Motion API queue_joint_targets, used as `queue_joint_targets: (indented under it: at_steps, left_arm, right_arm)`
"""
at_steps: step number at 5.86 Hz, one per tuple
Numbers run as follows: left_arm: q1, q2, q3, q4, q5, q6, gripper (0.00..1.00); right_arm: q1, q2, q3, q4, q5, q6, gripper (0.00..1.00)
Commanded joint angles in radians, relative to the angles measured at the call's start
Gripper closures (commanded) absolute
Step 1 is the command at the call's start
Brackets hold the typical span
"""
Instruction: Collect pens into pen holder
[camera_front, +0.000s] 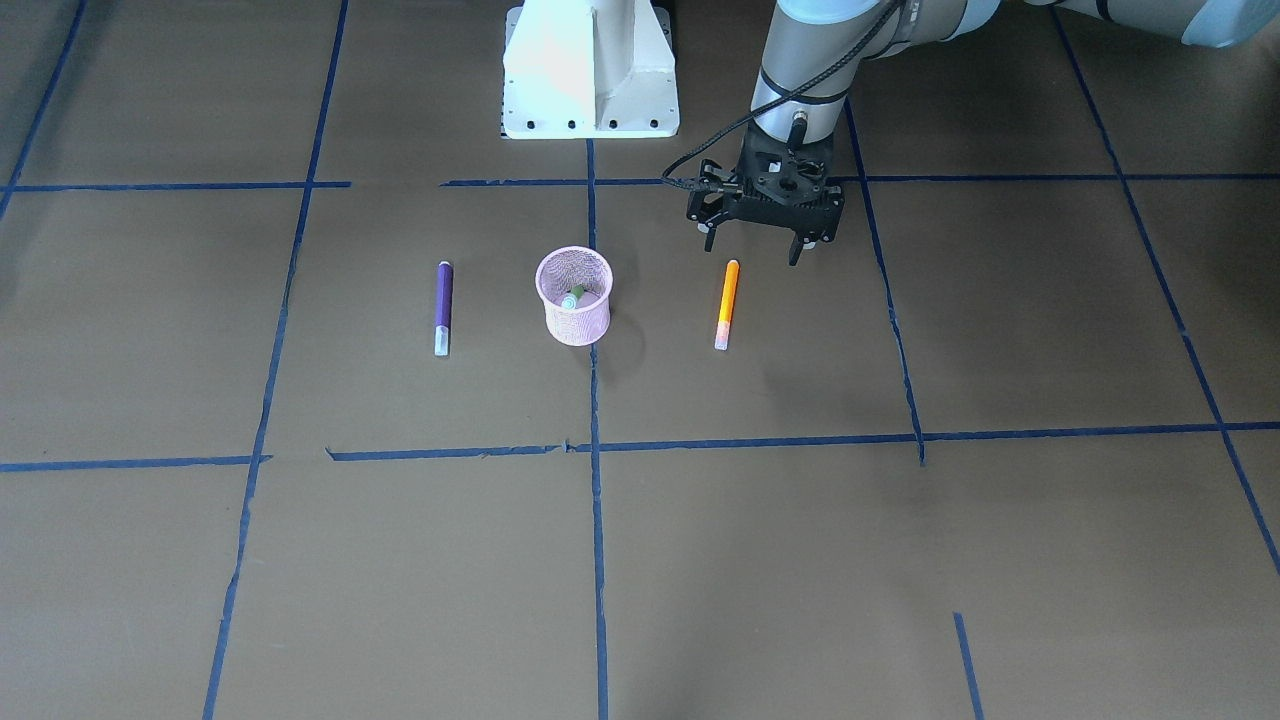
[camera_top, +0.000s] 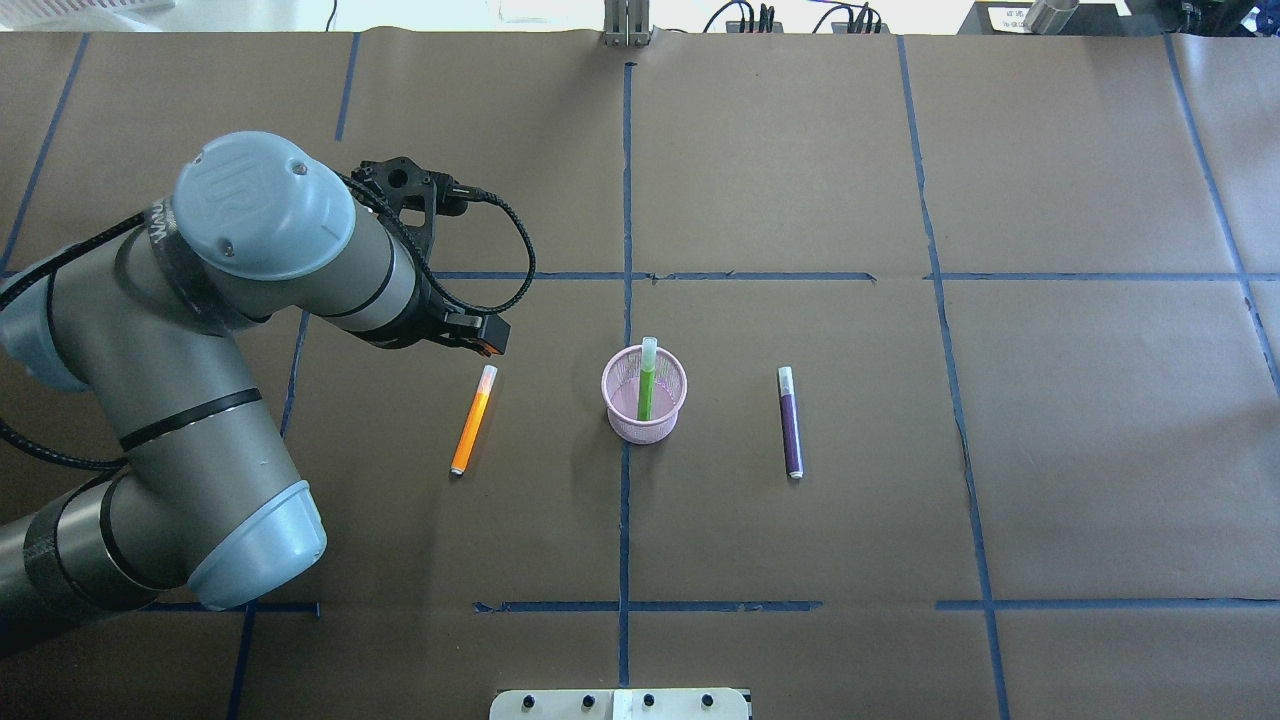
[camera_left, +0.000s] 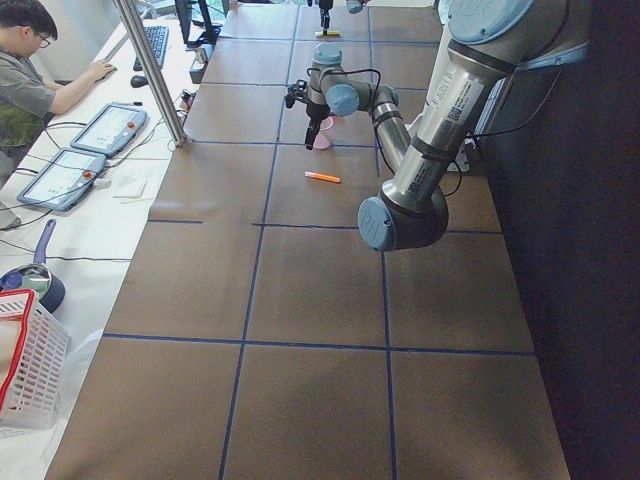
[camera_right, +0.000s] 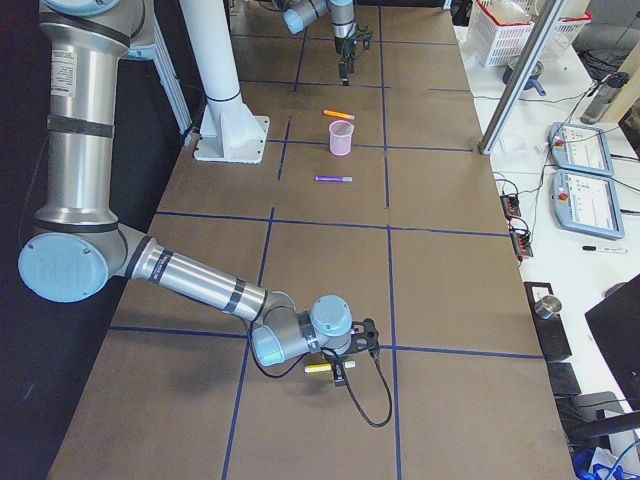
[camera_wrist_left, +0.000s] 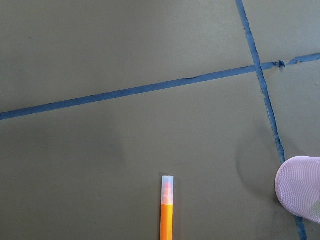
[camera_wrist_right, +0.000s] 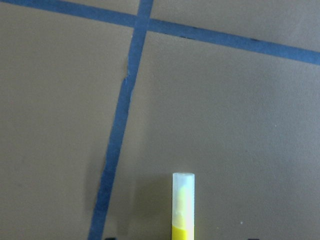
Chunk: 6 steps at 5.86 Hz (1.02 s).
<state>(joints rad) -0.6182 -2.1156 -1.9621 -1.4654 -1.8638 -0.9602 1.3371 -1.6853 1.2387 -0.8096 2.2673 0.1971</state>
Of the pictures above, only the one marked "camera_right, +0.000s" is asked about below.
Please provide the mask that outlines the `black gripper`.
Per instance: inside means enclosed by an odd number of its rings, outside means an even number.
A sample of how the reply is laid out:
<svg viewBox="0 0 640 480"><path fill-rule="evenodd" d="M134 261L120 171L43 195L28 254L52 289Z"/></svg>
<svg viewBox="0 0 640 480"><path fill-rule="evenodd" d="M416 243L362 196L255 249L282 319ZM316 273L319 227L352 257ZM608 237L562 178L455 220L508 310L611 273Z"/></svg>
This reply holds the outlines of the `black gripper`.
<svg viewBox="0 0 640 480"><path fill-rule="evenodd" d="M350 76L353 73L352 60L355 57L356 38L348 36L345 38L334 38L336 53L340 56L338 62L339 78L345 85L350 84Z"/></svg>
<svg viewBox="0 0 640 480"><path fill-rule="evenodd" d="M333 350L325 350L324 357L331 365L334 385L340 387L348 383L344 359Z"/></svg>

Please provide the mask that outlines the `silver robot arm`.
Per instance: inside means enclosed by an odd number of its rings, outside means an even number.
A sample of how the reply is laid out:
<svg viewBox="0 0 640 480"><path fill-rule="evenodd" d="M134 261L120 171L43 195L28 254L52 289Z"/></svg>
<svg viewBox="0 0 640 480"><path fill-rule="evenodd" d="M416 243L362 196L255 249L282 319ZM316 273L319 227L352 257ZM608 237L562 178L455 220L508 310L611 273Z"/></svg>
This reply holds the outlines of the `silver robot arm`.
<svg viewBox="0 0 640 480"><path fill-rule="evenodd" d="M333 39L339 55L338 76L343 86L350 84L350 75L355 70L355 52L361 31L355 20L353 1L302 0L302 1L259 1L262 7L281 15L291 34L298 34L326 14L331 16Z"/></svg>
<svg viewBox="0 0 640 480"><path fill-rule="evenodd" d="M45 198L39 145L45 139L49 47L37 25L35 2L5 5L1 69L11 96L2 120L7 153L1 207L3 237L10 239L31 229L32 215ZM121 220L145 229L169 181L180 138L153 64L125 60L119 73L111 201ZM114 280L85 302L54 304L28 292L16 260L15 253L2 260L2 389L22 400L58 395L67 406L86 381L124 283Z"/></svg>

